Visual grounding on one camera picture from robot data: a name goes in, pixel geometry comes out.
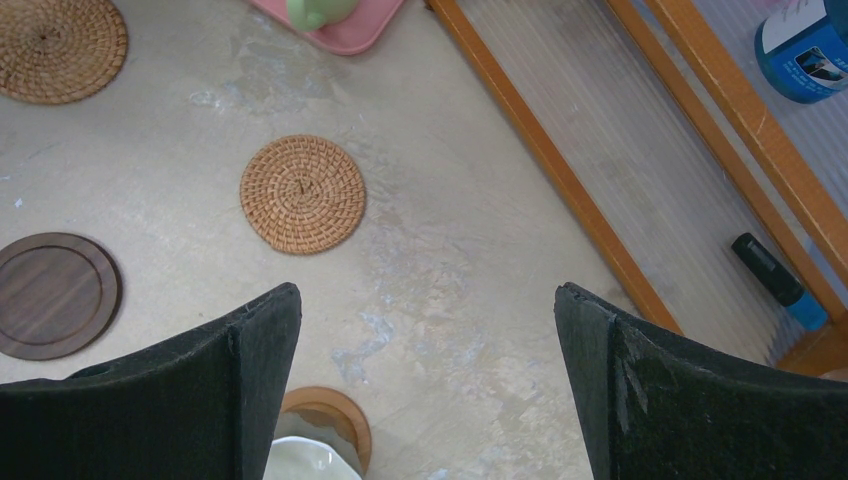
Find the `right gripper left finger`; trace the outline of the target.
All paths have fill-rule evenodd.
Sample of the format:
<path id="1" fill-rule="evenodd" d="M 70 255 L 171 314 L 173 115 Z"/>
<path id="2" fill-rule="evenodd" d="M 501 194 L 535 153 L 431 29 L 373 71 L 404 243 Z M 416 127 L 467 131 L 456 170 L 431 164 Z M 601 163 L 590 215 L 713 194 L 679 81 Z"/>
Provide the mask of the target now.
<path id="1" fill-rule="evenodd" d="M 62 380 L 1 388 L 5 479 L 260 479 L 301 326 L 296 285 Z"/>

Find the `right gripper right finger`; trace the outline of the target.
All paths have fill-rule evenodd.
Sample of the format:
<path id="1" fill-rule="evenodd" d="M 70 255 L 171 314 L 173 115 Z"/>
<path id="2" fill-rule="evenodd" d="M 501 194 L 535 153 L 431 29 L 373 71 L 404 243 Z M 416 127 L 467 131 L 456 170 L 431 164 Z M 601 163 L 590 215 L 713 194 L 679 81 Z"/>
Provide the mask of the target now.
<path id="1" fill-rule="evenodd" d="M 717 351 L 584 288 L 554 316 L 597 479 L 843 479 L 847 386 Z"/>

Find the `black mug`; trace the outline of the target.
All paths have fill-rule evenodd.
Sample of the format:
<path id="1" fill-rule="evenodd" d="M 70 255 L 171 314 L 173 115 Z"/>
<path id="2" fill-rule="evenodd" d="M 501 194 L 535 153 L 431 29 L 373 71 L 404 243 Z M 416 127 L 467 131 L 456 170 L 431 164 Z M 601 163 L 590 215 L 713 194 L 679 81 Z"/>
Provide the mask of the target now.
<path id="1" fill-rule="evenodd" d="M 364 471 L 354 441 L 329 414 L 301 410 L 279 416 L 263 478 L 361 480 Z"/>

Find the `dark walnut wooden coaster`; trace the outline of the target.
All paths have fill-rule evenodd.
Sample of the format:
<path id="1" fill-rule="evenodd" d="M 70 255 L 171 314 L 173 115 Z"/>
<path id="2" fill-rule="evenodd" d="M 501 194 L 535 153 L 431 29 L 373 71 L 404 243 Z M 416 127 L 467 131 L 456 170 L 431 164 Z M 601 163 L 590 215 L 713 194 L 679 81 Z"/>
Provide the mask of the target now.
<path id="1" fill-rule="evenodd" d="M 80 235 L 30 235 L 1 249 L 1 353 L 46 361 L 100 337 L 117 316 L 123 280 L 100 244 Z"/>

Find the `woven rattan coaster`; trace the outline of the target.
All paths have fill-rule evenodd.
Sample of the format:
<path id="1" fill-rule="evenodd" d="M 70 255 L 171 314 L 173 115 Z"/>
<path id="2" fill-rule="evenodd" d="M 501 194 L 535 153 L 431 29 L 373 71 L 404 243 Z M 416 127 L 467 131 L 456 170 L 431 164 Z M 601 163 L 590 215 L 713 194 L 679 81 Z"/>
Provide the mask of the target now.
<path id="1" fill-rule="evenodd" d="M 111 1 L 3 1 L 1 94 L 39 105 L 83 100 L 115 79 L 128 46 Z"/>
<path id="2" fill-rule="evenodd" d="M 319 136 L 290 135 L 251 158 L 239 199 L 248 223 L 271 248 L 312 255 L 335 248 L 358 228 L 366 186 L 342 147 Z"/>

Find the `green mug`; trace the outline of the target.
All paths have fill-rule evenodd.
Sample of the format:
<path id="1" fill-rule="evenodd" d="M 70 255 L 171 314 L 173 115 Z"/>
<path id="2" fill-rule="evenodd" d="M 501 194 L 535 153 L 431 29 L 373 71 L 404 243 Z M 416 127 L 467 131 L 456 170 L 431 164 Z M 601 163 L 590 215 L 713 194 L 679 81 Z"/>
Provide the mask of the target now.
<path id="1" fill-rule="evenodd" d="M 302 32 L 312 32 L 349 17 L 359 0 L 287 0 L 289 23 Z"/>

